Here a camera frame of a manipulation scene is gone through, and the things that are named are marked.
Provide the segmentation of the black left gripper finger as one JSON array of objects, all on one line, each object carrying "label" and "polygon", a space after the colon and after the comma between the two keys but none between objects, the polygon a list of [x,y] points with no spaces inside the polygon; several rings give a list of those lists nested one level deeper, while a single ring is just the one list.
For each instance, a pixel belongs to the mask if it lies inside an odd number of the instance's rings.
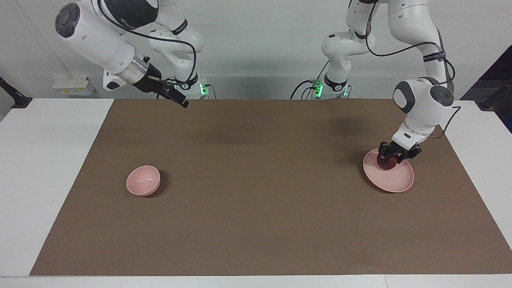
[{"label": "black left gripper finger", "polygon": [[378,163],[386,163],[388,159],[394,157],[394,146],[392,143],[381,142],[378,148]]},{"label": "black left gripper finger", "polygon": [[404,150],[400,149],[397,152],[397,164],[401,164],[406,159],[412,159],[416,157],[419,153],[421,153],[421,149],[411,149],[411,150]]}]

